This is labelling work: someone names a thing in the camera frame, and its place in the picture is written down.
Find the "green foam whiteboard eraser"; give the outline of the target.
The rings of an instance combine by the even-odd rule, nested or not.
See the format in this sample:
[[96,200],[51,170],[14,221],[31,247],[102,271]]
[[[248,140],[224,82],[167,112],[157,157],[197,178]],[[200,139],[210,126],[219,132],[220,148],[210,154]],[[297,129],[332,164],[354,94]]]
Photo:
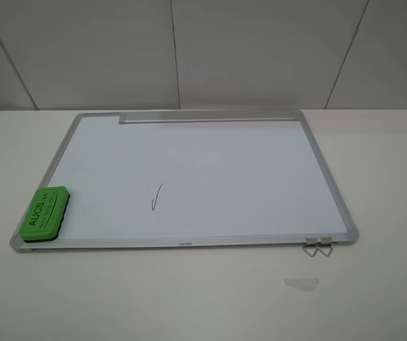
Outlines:
[[64,186],[39,188],[18,231],[25,243],[50,242],[58,238],[70,193]]

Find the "metal hanging clip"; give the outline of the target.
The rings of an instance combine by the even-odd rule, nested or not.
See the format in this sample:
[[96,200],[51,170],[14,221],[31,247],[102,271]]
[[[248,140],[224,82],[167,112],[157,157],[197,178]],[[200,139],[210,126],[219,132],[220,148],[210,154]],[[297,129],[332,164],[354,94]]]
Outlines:
[[321,254],[323,254],[326,257],[329,257],[334,250],[332,238],[331,237],[321,237],[316,248]]
[[315,257],[318,253],[318,238],[307,238],[305,244],[303,245],[303,251],[309,257]]

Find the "right metal hanging clip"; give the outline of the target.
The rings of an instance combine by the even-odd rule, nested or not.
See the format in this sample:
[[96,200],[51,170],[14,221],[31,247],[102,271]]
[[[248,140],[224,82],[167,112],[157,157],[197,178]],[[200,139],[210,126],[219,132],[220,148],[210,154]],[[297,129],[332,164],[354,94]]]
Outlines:
[[326,257],[329,257],[334,250],[332,238],[331,237],[321,237],[316,248],[321,254],[323,254]]

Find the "white whiteboard with aluminium frame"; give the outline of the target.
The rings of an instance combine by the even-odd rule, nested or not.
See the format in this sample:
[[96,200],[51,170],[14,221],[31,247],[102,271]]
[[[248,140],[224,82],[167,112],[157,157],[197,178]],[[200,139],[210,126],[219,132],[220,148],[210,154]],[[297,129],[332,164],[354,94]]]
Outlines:
[[359,236],[293,109],[78,114],[38,189],[58,186],[70,193],[58,238],[23,242],[26,210],[13,250],[303,248],[321,237],[334,247]]

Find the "left metal hanging clip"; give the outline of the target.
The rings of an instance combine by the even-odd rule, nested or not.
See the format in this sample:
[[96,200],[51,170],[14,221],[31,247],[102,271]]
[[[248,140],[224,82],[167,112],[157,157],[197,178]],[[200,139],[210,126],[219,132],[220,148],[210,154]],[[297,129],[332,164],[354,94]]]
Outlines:
[[318,253],[318,238],[307,238],[305,244],[303,245],[303,251],[309,257],[315,257]]

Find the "clear tape piece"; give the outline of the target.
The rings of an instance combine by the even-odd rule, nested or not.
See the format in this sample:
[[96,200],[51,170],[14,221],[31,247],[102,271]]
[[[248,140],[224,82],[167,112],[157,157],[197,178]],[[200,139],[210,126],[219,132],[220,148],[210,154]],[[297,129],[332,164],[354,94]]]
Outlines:
[[318,278],[286,278],[284,280],[287,286],[295,288],[299,291],[308,292],[314,291],[320,282]]

